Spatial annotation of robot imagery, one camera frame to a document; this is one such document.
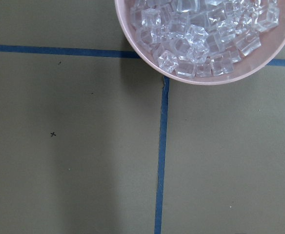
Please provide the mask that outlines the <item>clear ice cubes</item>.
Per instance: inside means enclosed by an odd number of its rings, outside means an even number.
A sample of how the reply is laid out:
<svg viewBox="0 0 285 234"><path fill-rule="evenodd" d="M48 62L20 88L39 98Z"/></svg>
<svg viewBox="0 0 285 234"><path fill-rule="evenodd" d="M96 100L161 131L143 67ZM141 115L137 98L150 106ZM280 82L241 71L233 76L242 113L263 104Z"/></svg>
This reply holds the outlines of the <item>clear ice cubes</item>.
<svg viewBox="0 0 285 234"><path fill-rule="evenodd" d="M276 0L136 0L130 23L155 64L181 78L229 74L279 24Z"/></svg>

